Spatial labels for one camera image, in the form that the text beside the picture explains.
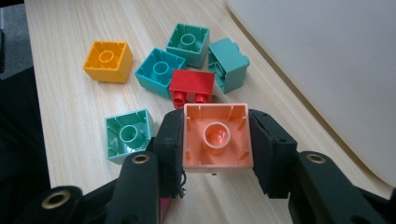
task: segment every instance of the dark clothing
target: dark clothing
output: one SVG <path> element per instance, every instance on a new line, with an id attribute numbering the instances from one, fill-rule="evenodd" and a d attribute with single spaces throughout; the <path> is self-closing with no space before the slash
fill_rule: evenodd
<path id="1" fill-rule="evenodd" d="M 50 188 L 33 67 L 0 80 L 0 223 Z"/>

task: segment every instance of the salmon pink block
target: salmon pink block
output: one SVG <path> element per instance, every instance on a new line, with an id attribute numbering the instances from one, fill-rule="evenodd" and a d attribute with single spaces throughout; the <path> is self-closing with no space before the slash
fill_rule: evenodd
<path id="1" fill-rule="evenodd" d="M 248 105 L 185 104 L 182 160 L 189 173 L 251 169 Z"/>
<path id="2" fill-rule="evenodd" d="M 186 103 L 210 103 L 214 83 L 214 73 L 175 69 L 169 94 L 176 109 Z"/>

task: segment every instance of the plastic brick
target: plastic brick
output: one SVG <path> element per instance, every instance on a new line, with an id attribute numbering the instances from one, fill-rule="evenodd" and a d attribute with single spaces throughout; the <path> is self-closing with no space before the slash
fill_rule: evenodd
<path id="1" fill-rule="evenodd" d="M 154 49 L 134 74 L 143 88 L 170 99 L 168 88 L 172 74 L 180 68 L 187 68 L 184 58 Z"/>
<path id="2" fill-rule="evenodd" d="M 147 109 L 106 118 L 107 159 L 122 164 L 128 155 L 146 150 L 153 130 Z"/>
<path id="3" fill-rule="evenodd" d="M 185 104 L 182 164 L 190 173 L 253 167 L 246 104 Z"/>
<path id="4" fill-rule="evenodd" d="M 201 67 L 208 44 L 208 28 L 179 23 L 166 45 L 166 51 L 185 58 L 187 66 Z"/>
<path id="5" fill-rule="evenodd" d="M 186 103 L 212 102 L 214 82 L 213 73 L 175 69 L 169 85 L 175 108 L 182 108 Z"/>
<path id="6" fill-rule="evenodd" d="M 83 69 L 96 81 L 126 82 L 133 58 L 126 42 L 94 41 Z"/>
<path id="7" fill-rule="evenodd" d="M 242 87 L 249 60 L 239 52 L 238 45 L 225 38 L 208 47 L 209 71 L 216 74 L 216 83 L 221 91 L 227 93 Z"/>

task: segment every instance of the pile of blocks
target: pile of blocks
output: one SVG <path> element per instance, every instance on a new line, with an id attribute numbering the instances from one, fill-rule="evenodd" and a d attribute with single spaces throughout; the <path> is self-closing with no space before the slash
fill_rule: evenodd
<path id="1" fill-rule="evenodd" d="M 187 69 L 202 68 L 206 54 L 208 72 Z M 124 83 L 133 57 L 126 42 L 95 41 L 83 69 L 93 80 Z M 186 103 L 211 103 L 215 81 L 223 93 L 242 87 L 248 66 L 248 57 L 230 38 L 209 43 L 208 28 L 179 23 L 166 50 L 154 48 L 134 75 L 143 88 L 171 99 L 179 109 Z M 122 164 L 131 153 L 145 150 L 154 135 L 147 109 L 106 118 L 107 158 Z"/>

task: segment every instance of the orange block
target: orange block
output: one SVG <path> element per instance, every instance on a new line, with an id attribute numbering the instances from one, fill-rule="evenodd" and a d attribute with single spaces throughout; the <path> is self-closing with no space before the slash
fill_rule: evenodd
<path id="1" fill-rule="evenodd" d="M 251 169 L 248 105 L 185 104 L 182 164 L 189 173 Z"/>
<path id="2" fill-rule="evenodd" d="M 133 58 L 126 42 L 94 41 L 83 69 L 96 81 L 126 82 Z"/>

